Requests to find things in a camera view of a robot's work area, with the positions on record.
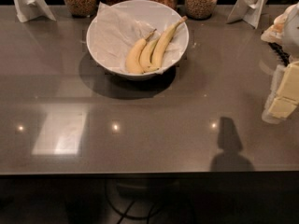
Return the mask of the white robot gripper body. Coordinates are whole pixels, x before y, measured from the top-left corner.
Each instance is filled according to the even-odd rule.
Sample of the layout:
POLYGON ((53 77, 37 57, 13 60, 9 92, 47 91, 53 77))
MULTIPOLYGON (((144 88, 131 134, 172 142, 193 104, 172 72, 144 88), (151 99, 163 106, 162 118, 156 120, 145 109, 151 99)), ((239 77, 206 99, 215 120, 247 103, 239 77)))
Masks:
POLYGON ((274 19, 261 40, 281 46, 281 51, 289 55, 289 63, 299 61, 299 3, 291 5, 274 19))

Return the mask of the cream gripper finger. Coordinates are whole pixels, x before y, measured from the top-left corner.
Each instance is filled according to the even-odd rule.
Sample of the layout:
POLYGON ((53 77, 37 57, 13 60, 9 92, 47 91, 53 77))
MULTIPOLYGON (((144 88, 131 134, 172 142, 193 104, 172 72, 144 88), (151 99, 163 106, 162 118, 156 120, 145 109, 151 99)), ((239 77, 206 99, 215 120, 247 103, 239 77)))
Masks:
POLYGON ((299 62, 290 63, 288 66, 278 65, 274 72, 271 84, 271 97, 299 104, 299 62))
POLYGON ((283 97, 269 95, 262 113, 262 120, 271 124, 280 124, 296 109, 297 105, 283 97))

